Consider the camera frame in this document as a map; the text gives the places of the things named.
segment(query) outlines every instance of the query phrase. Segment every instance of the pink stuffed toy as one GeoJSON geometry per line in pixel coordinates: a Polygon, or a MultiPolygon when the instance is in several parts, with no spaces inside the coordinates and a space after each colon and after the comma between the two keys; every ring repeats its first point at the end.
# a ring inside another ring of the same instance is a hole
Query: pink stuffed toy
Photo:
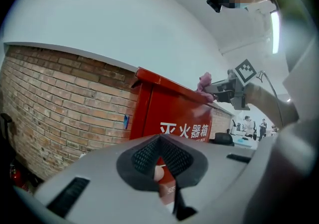
{"type": "Polygon", "coordinates": [[[211,74],[206,72],[203,76],[199,77],[199,83],[197,84],[197,92],[202,96],[206,97],[207,100],[212,103],[215,98],[213,95],[206,93],[203,91],[204,87],[209,86],[211,84],[211,74]]]}

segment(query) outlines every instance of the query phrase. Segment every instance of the white wall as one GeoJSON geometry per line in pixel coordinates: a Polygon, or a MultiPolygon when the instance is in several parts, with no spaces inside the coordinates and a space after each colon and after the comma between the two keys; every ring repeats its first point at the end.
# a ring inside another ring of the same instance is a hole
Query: white wall
{"type": "Polygon", "coordinates": [[[205,0],[16,0],[0,41],[77,53],[132,71],[140,66],[195,89],[206,71],[214,81],[227,77],[227,61],[204,25],[206,13],[212,11],[205,0]]]}

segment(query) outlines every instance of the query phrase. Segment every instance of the brick wall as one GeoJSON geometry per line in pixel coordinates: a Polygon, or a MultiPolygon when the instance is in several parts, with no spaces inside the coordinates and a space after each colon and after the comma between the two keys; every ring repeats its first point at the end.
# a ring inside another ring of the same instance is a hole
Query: brick wall
{"type": "Polygon", "coordinates": [[[13,119],[10,142],[46,180],[83,152],[129,138],[124,115],[137,95],[134,73],[58,51],[12,46],[0,75],[1,112],[13,119]]]}
{"type": "Polygon", "coordinates": [[[222,110],[213,110],[213,121],[211,124],[210,139],[215,139],[215,133],[226,133],[230,127],[232,116],[222,110]]]}

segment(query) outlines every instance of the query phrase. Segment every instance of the red fire extinguisher box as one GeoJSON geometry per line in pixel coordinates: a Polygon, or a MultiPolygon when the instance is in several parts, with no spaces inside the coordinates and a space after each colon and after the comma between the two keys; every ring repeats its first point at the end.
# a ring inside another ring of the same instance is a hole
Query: red fire extinguisher box
{"type": "MultiPolygon", "coordinates": [[[[213,107],[204,96],[143,68],[136,77],[132,88],[139,96],[130,139],[167,133],[208,142],[213,107]]],[[[169,204],[174,201],[175,181],[166,167],[164,173],[159,183],[167,188],[162,200],[169,204]]]]}

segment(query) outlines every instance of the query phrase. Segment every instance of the ceiling light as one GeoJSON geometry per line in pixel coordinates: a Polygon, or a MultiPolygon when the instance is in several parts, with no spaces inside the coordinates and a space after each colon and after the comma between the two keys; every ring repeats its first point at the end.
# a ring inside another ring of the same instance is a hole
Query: ceiling light
{"type": "Polygon", "coordinates": [[[273,24],[273,54],[278,53],[279,49],[279,35],[280,35],[280,21],[278,12],[271,13],[271,21],[273,24]]]}

